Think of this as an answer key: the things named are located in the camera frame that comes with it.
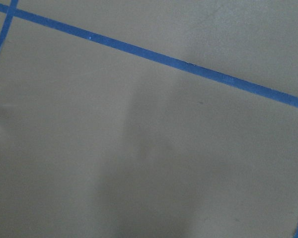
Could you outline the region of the brown paper table cover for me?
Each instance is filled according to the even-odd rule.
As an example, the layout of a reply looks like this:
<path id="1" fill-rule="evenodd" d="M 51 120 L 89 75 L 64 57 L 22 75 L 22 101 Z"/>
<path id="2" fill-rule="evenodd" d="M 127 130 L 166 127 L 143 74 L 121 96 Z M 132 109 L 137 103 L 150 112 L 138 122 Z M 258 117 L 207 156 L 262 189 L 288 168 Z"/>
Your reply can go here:
<path id="1" fill-rule="evenodd" d="M 0 238 L 298 238 L 298 0 L 0 0 Z"/>

